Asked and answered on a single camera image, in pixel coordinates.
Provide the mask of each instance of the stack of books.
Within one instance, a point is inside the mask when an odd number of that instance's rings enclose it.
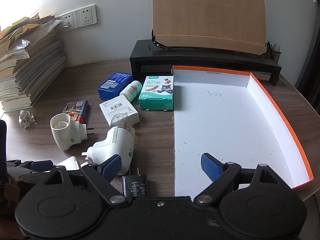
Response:
[[[64,68],[54,16],[25,17],[0,32],[0,101],[5,112],[32,107]]]

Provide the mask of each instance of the handwritten number 3:25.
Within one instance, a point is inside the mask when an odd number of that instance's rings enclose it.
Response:
[[[222,97],[222,94],[217,94],[217,93],[210,93],[210,91],[208,91],[207,90],[207,92],[208,92],[208,94],[209,94],[209,96],[217,96],[217,97]]]

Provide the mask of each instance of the cartoon cat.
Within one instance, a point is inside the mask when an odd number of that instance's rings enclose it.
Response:
[[[171,89],[171,85],[162,85],[162,88],[161,90],[158,90],[158,93],[162,93],[162,92],[168,92],[169,94],[172,94],[173,93],[173,90]]]

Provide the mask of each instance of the desk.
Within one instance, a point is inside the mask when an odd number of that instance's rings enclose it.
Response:
[[[26,130],[20,127],[17,111],[2,116],[1,119],[5,120],[8,126],[7,159],[52,160],[57,164],[70,156],[76,156],[83,163],[81,153],[96,141],[104,140],[109,129],[99,108],[102,100],[98,96],[98,86],[114,72],[130,72],[130,69],[129,60],[64,69],[31,108],[37,125]],[[262,84],[287,117],[308,157],[315,179],[307,187],[296,190],[300,198],[306,200],[320,189],[320,118],[303,96],[282,76],[276,86],[269,82]],[[53,139],[50,119],[61,113],[67,102],[82,99],[89,102],[87,127],[94,127],[95,135],[67,151],[62,151]],[[173,196],[173,112],[141,111],[137,98],[132,104],[139,112],[140,123],[135,125],[131,174],[136,174],[136,168],[139,167],[140,173],[148,175],[150,196]],[[115,178],[112,184],[122,191],[120,177]]]

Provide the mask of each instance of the blue plastic box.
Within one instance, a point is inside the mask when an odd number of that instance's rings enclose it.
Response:
[[[120,92],[133,81],[133,76],[128,73],[114,73],[108,80],[98,87],[99,97],[110,100],[119,96]]]

